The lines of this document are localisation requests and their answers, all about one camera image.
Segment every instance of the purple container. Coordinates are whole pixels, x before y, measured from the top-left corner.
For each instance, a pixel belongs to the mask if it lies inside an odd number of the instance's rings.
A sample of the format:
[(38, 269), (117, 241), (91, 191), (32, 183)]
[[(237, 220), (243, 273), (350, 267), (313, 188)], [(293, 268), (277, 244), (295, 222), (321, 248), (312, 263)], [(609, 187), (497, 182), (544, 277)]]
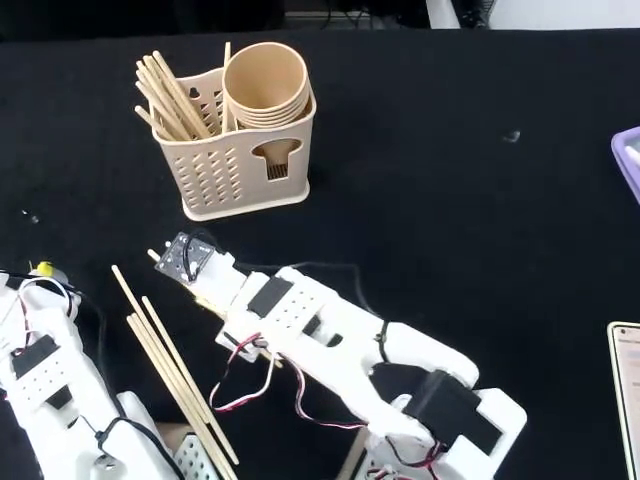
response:
[(620, 132), (611, 139), (611, 150), (613, 150), (613, 155), (616, 157), (620, 171), (624, 178), (627, 179), (627, 183), (636, 196), (636, 200), (640, 203), (640, 165), (631, 158), (627, 147), (640, 152), (640, 127)]

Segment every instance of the black tablecloth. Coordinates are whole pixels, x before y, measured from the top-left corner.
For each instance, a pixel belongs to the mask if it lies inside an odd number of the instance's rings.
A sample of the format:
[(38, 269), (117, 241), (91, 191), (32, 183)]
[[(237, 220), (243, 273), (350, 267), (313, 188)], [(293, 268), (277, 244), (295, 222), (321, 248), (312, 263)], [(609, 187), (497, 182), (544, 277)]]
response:
[[(93, 295), (109, 316), (113, 383), (156, 420), (181, 415), (126, 326), (112, 263), (155, 302), (203, 390), (227, 352), (213, 344), (218, 321), (145, 255), (192, 225), (132, 112), (135, 60), (159, 49), (195, 74), (220, 64), (227, 39), (0, 46), (0, 264), (46, 258)], [(605, 327), (640, 317), (640, 207), (609, 142), (640, 123), (640, 32), (231, 36), (234, 49), (263, 39), (308, 61), (312, 191), (208, 224), (220, 243), (246, 262), (356, 262), (375, 309), (474, 360), (479, 385), (529, 415), (498, 478), (623, 478)], [(313, 274), (354, 298), (348, 274)], [(92, 353), (95, 323), (79, 324)], [(238, 363), (223, 396), (258, 386), (265, 367)], [(337, 472), (353, 433), (298, 419), (294, 393), (284, 370), (264, 398), (220, 416), (241, 478)], [(305, 401), (344, 415), (317, 386)], [(1, 413), (1, 468), (17, 468), (28, 444)]]

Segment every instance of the phone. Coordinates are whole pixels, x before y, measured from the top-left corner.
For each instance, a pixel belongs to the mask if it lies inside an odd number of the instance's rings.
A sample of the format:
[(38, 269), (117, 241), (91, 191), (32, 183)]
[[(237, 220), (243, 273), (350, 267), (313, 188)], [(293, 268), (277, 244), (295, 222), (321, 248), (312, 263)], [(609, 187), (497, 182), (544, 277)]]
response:
[(607, 327), (613, 382), (629, 480), (640, 473), (640, 324), (613, 322)]

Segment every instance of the robotic arm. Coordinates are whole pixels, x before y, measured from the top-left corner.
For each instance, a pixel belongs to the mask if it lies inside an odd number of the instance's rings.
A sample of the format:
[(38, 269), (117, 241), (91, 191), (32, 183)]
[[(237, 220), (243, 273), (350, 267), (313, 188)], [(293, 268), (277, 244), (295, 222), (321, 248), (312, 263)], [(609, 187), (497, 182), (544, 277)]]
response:
[[(8, 281), (0, 273), (0, 386), (43, 477), (178, 478), (167, 457), (130, 423), (142, 425), (166, 448), (138, 397), (124, 392), (112, 399), (83, 353), (74, 324), (80, 296), (48, 277), (25, 280), (20, 288)], [(59, 288), (54, 293), (46, 284)], [(114, 422), (122, 414), (126, 421)]]
[[(241, 357), (253, 362), (266, 348), (340, 396), (369, 431), (357, 478), (373, 478), (371, 471), (416, 480), (493, 477), (526, 413), (501, 390), (473, 391), (479, 373), (467, 357), (407, 325), (383, 329), (383, 320), (293, 268), (245, 275), (234, 263), (229, 253), (181, 233), (156, 269), (225, 321), (216, 342), (235, 351), (259, 333), (266, 347), (247, 344)], [(425, 372), (414, 392), (391, 404), (369, 379), (385, 356)]]

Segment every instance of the beige plastic basket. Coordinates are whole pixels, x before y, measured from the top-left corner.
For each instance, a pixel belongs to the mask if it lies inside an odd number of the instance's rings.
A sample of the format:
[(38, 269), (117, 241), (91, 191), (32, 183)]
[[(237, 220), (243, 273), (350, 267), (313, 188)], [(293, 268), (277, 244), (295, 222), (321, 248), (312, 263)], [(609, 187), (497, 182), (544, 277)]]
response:
[[(217, 68), (201, 75), (177, 79), (211, 130), (215, 118), (212, 109), (217, 110), (219, 117), (222, 116), (222, 73), (223, 69)], [(150, 111), (160, 121), (151, 106)], [(307, 198), (307, 171), (315, 113), (316, 100), (311, 91), (301, 118), (283, 127), (240, 129), (193, 142), (170, 142), (153, 131), (180, 190), (187, 217), (201, 222), (301, 202)], [(286, 165), (268, 168), (258, 147), (282, 139), (294, 140), (297, 148), (289, 153)]]

